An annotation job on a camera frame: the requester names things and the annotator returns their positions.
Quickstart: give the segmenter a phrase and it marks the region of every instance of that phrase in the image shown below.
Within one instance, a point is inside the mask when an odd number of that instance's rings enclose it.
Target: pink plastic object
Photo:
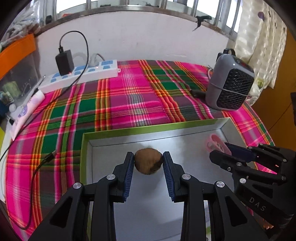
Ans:
[[[206,141],[206,148],[209,152],[218,150],[225,154],[232,155],[225,143],[216,134],[210,135],[209,139]]]

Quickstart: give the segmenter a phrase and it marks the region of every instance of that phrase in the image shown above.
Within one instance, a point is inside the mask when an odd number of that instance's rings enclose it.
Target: white checkered curtain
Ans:
[[[244,0],[235,43],[237,57],[255,72],[247,101],[253,105],[267,86],[274,88],[277,70],[284,53],[287,27],[263,0]]]

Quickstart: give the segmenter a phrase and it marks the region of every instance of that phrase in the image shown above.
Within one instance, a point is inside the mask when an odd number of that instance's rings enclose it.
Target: white power strip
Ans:
[[[45,78],[38,89],[46,94],[58,89],[69,87],[81,74],[84,68],[85,65],[75,67],[72,73],[64,76],[61,76],[59,73],[50,75],[49,77]],[[117,77],[120,71],[121,70],[117,66],[117,60],[103,61],[97,66],[87,68],[84,74],[78,80],[77,84]]]

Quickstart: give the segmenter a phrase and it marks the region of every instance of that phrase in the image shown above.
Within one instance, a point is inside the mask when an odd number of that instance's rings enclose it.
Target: table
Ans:
[[[36,175],[30,228],[21,231],[12,224],[23,240],[29,238],[66,190],[79,181],[84,132],[230,117],[247,146],[273,145],[263,123],[247,103],[237,111],[224,112],[191,96],[190,89],[206,90],[207,67],[148,60],[120,61],[118,67],[121,73],[116,78],[73,86],[37,117],[9,150],[7,208],[10,217],[23,226],[29,217],[32,173],[46,154],[58,152],[55,160],[45,164]],[[46,94],[34,114],[61,91]]]

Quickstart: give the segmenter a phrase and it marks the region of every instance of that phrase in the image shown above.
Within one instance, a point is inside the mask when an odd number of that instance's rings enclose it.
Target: power adapter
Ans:
[[[59,54],[56,56],[57,67],[61,76],[70,74],[74,70],[74,63],[71,50],[63,50],[63,47],[59,47]]]

